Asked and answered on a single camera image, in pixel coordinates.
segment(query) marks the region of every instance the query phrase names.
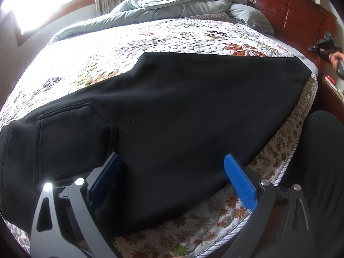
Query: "headboard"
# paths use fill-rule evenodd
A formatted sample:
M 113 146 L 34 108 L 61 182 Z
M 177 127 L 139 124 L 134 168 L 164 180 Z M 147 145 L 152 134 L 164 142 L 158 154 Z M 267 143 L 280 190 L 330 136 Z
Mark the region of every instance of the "headboard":
M 336 17 L 310 0 L 250 0 L 269 20 L 275 37 L 296 48 L 322 71 L 324 62 L 307 48 L 336 31 Z

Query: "flower pattern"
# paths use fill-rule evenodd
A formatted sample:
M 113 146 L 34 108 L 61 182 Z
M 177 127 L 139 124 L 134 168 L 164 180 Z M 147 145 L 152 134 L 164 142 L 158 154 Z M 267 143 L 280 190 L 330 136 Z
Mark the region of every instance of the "flower pattern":
M 3 105 L 0 128 L 52 100 L 129 71 L 145 51 L 294 56 L 262 34 L 231 23 L 226 14 L 172 20 L 134 31 L 125 29 L 125 26 L 102 30 L 44 48 Z M 316 90 L 316 77 L 312 75 L 284 125 L 248 165 L 258 177 L 267 177 L 275 185 L 278 184 L 287 167 L 287 160 L 296 148 Z M 230 236 L 250 213 L 244 209 L 233 187 L 226 185 L 210 199 L 186 212 L 184 217 L 114 238 L 113 245 L 124 258 L 172 258 L 175 253 L 183 253 L 185 258 L 201 253 L 206 255 L 211 253 L 210 246 L 211 249 L 220 247 L 225 241 L 223 238 Z M 29 252 L 27 234 L 10 223 L 6 224 Z

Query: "garment pocket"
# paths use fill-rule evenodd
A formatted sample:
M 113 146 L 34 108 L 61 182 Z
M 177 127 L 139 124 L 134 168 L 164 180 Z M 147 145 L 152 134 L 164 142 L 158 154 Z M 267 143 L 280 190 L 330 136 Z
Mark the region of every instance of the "garment pocket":
M 93 102 L 85 102 L 37 118 L 33 144 L 36 187 L 47 181 L 70 182 L 103 165 L 113 146 L 112 127 L 103 117 Z

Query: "person's leg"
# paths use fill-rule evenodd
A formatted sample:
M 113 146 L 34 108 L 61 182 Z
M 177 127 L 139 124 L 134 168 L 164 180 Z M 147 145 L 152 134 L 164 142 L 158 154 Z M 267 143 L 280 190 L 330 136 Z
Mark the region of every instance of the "person's leg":
M 344 254 L 343 138 L 344 126 L 334 115 L 324 111 L 311 114 L 287 175 L 290 180 L 295 174 L 294 183 L 300 182 L 304 190 L 316 244 L 326 258 Z

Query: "black fabric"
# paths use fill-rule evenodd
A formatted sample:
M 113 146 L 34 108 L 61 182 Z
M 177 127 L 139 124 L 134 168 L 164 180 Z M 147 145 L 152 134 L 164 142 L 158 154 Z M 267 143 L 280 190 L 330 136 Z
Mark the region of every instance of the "black fabric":
M 317 111 L 304 123 L 300 143 L 280 183 L 301 184 L 321 258 L 344 257 L 344 126 Z
M 118 127 L 124 166 L 98 220 L 124 235 L 177 217 L 228 183 L 226 154 L 247 165 L 261 151 L 310 74 L 296 57 L 144 53 L 3 127 L 1 213 L 30 231 L 42 185 L 101 166 Z

